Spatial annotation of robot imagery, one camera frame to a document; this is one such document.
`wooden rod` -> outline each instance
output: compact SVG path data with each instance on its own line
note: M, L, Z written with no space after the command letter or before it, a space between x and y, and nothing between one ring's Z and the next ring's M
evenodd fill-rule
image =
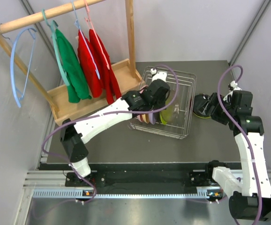
M3 48L3 50L9 55L11 55L12 48L9 46L7 41L0 35L0 46ZM27 75L28 68L24 64L24 62L20 59L20 57L15 54L15 64L19 67L22 72ZM47 91L44 89L44 87L40 84L40 82L35 78L32 72L29 71L28 79L36 86L36 88L41 92L41 94L45 97L45 99L49 102L51 107L53 107L56 111L59 110L56 103L53 101L51 96L47 93Z
M127 21L128 49L130 59L130 72L132 77L137 78L133 0L125 0L125 8Z
M88 5L93 5L95 3L102 2L102 1L104 0L87 0L87 3ZM74 1L74 5L75 5L75 9L80 9L80 8L85 7L84 0ZM67 3L61 6L57 6L57 7L45 10L45 15L47 19L50 19L58 15L62 15L62 14L72 12L72 11L73 11L72 4ZM6 22L0 25L0 34L4 34L13 30L20 29L22 27L33 25L43 20L44 18L43 18L42 12L39 12L39 13L35 13L26 17L22 17L17 20Z

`red garment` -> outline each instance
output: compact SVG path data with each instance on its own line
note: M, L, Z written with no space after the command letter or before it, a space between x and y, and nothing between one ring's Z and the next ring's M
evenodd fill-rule
M113 73L113 69L111 67L111 61L109 58L109 55L107 54L107 51L100 39L100 37L98 36L99 42L101 44L101 47L103 49L103 53L106 56L107 62L110 66L110 69L107 68L106 66L106 62L104 59L104 56L101 52L99 43L95 37L95 33L92 29L90 29L89 31L89 37L90 37L90 43L92 44L94 51L96 52L97 60L100 62L99 64L102 65L102 71L100 73L100 76L103 77L103 82L104 82L104 88L106 90L106 99L108 104L112 104L114 103L114 99L113 99L113 95L116 96L117 99L119 99L122 95L121 95L121 91L117 82L117 79L115 77L115 74Z
M94 61L97 65L97 68L98 68L98 71L100 74L100 80L99 80L97 77L97 74L96 74L95 65L94 65L93 60L90 56L90 52L89 52L89 50L83 40L83 37L81 35L80 30L78 31L78 38L79 39L78 39L77 53L78 53L79 62L80 62L80 65L83 69L84 76L88 82L92 96L94 98L97 98L102 94L102 86L104 86L104 85L101 86L101 84L103 84L103 77L101 77L101 73L100 73L100 70L102 70L102 68L99 69L99 67L101 67L101 63L97 62L98 58L96 58L96 57L98 57L98 56L97 56L97 54L93 54L93 52L95 50L94 50L92 44L85 37L85 40L89 46L90 52L93 55Z

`pink hanger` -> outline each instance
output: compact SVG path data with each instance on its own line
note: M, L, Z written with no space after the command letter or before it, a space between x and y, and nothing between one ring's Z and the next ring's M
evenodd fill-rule
M104 54L104 52L103 52L103 49L102 49L102 46L101 46L101 44L100 44L100 41L99 41L99 39L98 39L98 37L97 37L97 34L96 34L96 31L95 31L95 29L94 29L94 26L93 26L93 23L92 23L92 20L90 19L90 9L89 9L89 6L88 6L88 3L87 3L87 1L86 0L84 0L84 3L85 3L85 9L86 9L86 11L87 11L87 15L88 15L88 19L85 17L84 19L85 19L85 21L87 22L87 25L88 25L88 27L90 28L90 26L89 26L89 23L88 22L90 22L90 24L91 24L91 28L93 29L93 31L94 31L94 34L95 34L95 37L96 37L96 40L98 41L98 44L99 44L99 47L100 47L100 50L101 50L101 52L102 52L102 54L103 54L103 57L104 57L104 59L105 59L105 62L106 62L106 66L107 66L107 68L108 69L110 69L110 67L109 67L109 64L108 64L108 62L107 62L107 59L106 59L106 56L105 56L105 54Z

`gray floor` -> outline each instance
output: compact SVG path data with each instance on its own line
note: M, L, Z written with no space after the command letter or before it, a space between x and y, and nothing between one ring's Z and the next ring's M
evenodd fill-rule
M136 68L140 74L146 66L159 62L139 62ZM222 73L228 68L227 61L186 61L161 62L175 70L194 73L197 76L196 93L217 91ZM227 94L227 86L232 76L222 83L222 94ZM88 159L91 163L123 162L208 162L214 159L224 162L240 160L233 133L227 126L212 120L193 116L188 137L177 140L128 128L128 121L100 133L88 144ZM52 140L50 152L65 154L59 142L59 135ZM48 163L61 163L62 160L48 157Z
M34 199L41 217L63 199ZM241 225L253 221L242 220ZM41 219L30 213L26 225L234 225L228 200L205 204L184 199L96 199L88 205L66 202ZM271 225L259 222L259 225Z

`dish rack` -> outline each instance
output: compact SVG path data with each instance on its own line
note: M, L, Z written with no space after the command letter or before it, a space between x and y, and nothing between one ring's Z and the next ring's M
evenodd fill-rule
M140 89L145 85L150 85L152 81L151 69L153 67L146 67L143 79L140 84ZM171 90L176 90L176 80L174 75L168 70L161 67L157 68L157 71L167 72L167 83ZM181 71L174 70L178 77L179 89L177 93L178 114L174 120L163 125L160 122L156 122L154 125L150 123L140 122L137 118L131 120L130 125L133 129L146 131L158 135L164 135L177 139L183 139L189 135L193 101L196 88L196 75Z

